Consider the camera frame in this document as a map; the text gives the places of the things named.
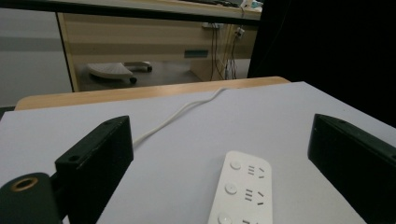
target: wall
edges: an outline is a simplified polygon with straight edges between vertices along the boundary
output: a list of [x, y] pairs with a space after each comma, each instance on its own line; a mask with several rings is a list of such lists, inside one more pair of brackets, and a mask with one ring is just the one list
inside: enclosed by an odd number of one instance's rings
[[0, 8], [0, 107], [71, 91], [55, 13]]

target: desk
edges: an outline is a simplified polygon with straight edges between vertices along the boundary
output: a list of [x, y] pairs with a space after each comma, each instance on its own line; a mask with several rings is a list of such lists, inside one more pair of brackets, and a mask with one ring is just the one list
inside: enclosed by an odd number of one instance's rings
[[[222, 79], [224, 75], [216, 69], [211, 75], [213, 32], [203, 28], [201, 21], [226, 23], [219, 30], [215, 56], [224, 73], [223, 64], [229, 59], [250, 58], [261, 15], [252, 9], [176, 0], [22, 0], [2, 1], [0, 7], [58, 12], [74, 91], [80, 91], [76, 67], [82, 63], [192, 60], [191, 71], [201, 80]], [[234, 49], [237, 26], [233, 24], [247, 25]], [[191, 58], [186, 56], [187, 51], [205, 51], [206, 55]]]
[[238, 80], [198, 82], [167, 86], [118, 89], [110, 91], [85, 91], [63, 94], [29, 96], [18, 101], [15, 110], [38, 109], [65, 105], [84, 105], [111, 101], [133, 100], [148, 97], [170, 96], [198, 91], [215, 91], [221, 87], [249, 88], [288, 83], [283, 77], [257, 77]]
[[[53, 162], [107, 119], [130, 116], [137, 138], [182, 105], [210, 95], [7, 112], [0, 122], [0, 184], [32, 172], [53, 174]], [[347, 120], [396, 146], [394, 128], [303, 82], [223, 91], [134, 146], [134, 161], [98, 223], [206, 223], [230, 150], [271, 164], [275, 224], [364, 223], [307, 158], [315, 113]]]

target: black device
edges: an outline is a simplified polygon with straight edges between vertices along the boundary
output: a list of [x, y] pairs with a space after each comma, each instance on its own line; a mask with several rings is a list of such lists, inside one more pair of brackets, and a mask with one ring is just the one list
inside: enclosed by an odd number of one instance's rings
[[369, 224], [396, 222], [396, 147], [316, 114], [308, 158]]
[[55, 161], [56, 173], [0, 188], [0, 223], [96, 223], [134, 159], [128, 116], [107, 120]]

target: cable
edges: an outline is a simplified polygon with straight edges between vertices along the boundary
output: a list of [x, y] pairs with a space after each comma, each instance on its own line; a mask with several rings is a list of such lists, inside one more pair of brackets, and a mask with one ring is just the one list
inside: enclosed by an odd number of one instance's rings
[[140, 144], [140, 142], [142, 142], [143, 140], [145, 140], [146, 138], [148, 138], [149, 136], [151, 136], [152, 134], [158, 132], [160, 129], [162, 129], [163, 127], [165, 127], [166, 125], [168, 125], [170, 122], [172, 122], [181, 112], [183, 112], [183, 110], [185, 110], [187, 107], [191, 106], [191, 105], [201, 105], [204, 103], [207, 103], [209, 101], [212, 101], [213, 99], [215, 99], [222, 91], [228, 90], [229, 88], [220, 88], [217, 91], [215, 91], [213, 93], [213, 95], [205, 100], [198, 100], [198, 101], [193, 101], [193, 102], [189, 102], [184, 104], [176, 113], [174, 113], [171, 117], [169, 117], [169, 119], [167, 119], [166, 121], [164, 121], [161, 125], [159, 125], [158, 127], [150, 130], [149, 132], [141, 135], [140, 137], [138, 137], [136, 140], [133, 141], [133, 146], [134, 148], [136, 148], [136, 146], [138, 144]]
[[216, 70], [218, 70], [218, 73], [219, 73], [219, 75], [220, 75], [220, 77], [221, 77], [221, 79], [223, 79], [224, 80], [224, 77], [222, 76], [222, 74], [221, 74], [221, 72], [222, 72], [222, 70], [224, 69], [224, 64], [223, 64], [223, 66], [222, 66], [222, 69], [221, 70], [219, 70], [219, 67], [218, 67], [218, 59], [217, 59], [217, 56], [218, 56], [218, 30], [216, 29], [216, 27], [215, 27], [215, 25], [213, 24], [213, 29], [215, 30], [215, 66], [216, 66]]
[[239, 7], [242, 9], [242, 16], [241, 16], [241, 18], [244, 19], [244, 18], [245, 18], [245, 10], [244, 10], [244, 8], [242, 7], [242, 4], [241, 4], [241, 6], [239, 6]]
[[217, 30], [215, 23], [211, 23], [211, 25], [212, 25], [212, 74], [210, 76], [210, 80], [213, 79], [213, 70], [214, 70], [215, 66], [216, 66], [216, 70], [219, 73], [219, 76], [221, 77], [221, 79], [224, 80], [225, 78], [222, 76], [221, 72], [222, 72], [222, 70], [224, 70], [225, 65], [223, 62], [221, 62], [222, 68], [220, 70], [218, 67], [218, 59], [217, 59], [217, 56], [218, 56], [218, 30]]
[[228, 60], [227, 60], [227, 63], [225, 64], [225, 73], [224, 73], [225, 80], [229, 79], [228, 75], [229, 75], [229, 70], [228, 70]]
[[231, 61], [230, 61], [230, 65], [231, 65], [231, 74], [233, 76], [233, 79], [236, 79], [236, 63], [235, 63], [235, 57], [233, 56], [233, 50], [235, 49], [235, 44], [236, 41], [238, 39], [238, 35], [235, 35], [235, 37], [233, 38], [233, 48], [231, 50]]

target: white power strip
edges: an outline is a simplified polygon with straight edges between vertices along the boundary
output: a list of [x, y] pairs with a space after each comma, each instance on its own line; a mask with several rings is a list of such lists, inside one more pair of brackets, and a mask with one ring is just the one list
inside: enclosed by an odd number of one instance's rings
[[272, 224], [270, 164], [242, 152], [228, 152], [207, 223]]

